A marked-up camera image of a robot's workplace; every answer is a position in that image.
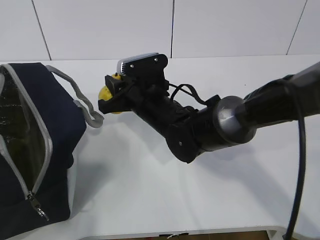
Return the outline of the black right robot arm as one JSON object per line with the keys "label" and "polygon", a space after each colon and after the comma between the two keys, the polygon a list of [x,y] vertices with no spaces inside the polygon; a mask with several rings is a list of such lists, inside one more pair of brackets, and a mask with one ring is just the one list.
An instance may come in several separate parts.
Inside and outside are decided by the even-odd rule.
{"label": "black right robot arm", "polygon": [[248,143],[259,128],[320,112],[318,63],[273,80],[244,98],[214,95],[202,100],[190,84],[175,87],[204,105],[201,110],[182,106],[175,93],[168,92],[167,65],[167,56],[157,52],[120,60],[116,73],[104,78],[98,108],[103,114],[134,112],[164,137],[178,160],[187,164],[205,152]]}

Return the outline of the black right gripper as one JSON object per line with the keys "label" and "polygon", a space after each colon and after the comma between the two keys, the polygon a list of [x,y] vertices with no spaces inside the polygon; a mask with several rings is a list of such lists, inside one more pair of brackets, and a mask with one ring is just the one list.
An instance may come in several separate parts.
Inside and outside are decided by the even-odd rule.
{"label": "black right gripper", "polygon": [[170,82],[165,78],[168,58],[164,54],[126,64],[124,79],[132,86],[125,96],[116,96],[125,88],[120,74],[106,75],[105,86],[113,98],[98,100],[103,114],[134,112],[164,137],[171,153],[184,163],[191,163],[205,153],[195,136],[193,124],[202,113],[190,105],[182,106],[168,92]]}

